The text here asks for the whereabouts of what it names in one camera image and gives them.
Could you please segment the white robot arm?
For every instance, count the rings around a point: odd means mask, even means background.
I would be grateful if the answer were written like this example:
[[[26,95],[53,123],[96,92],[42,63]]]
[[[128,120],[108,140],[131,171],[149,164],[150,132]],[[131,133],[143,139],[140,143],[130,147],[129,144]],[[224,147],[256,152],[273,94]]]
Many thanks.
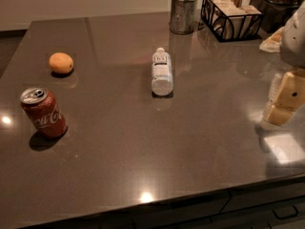
[[[262,122],[284,126],[305,102],[305,5],[286,22],[279,46],[280,58],[293,67],[277,73],[269,90]]]

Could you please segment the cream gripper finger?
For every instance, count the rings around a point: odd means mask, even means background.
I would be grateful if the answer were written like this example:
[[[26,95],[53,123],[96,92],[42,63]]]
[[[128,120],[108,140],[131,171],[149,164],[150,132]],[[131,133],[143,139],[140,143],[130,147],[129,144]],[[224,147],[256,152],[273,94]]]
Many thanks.
[[[303,71],[286,72],[281,80],[275,105],[296,111],[305,102],[305,75]]]
[[[295,112],[290,109],[281,108],[276,106],[273,102],[268,102],[263,112],[263,120],[276,126],[283,126],[294,114]]]

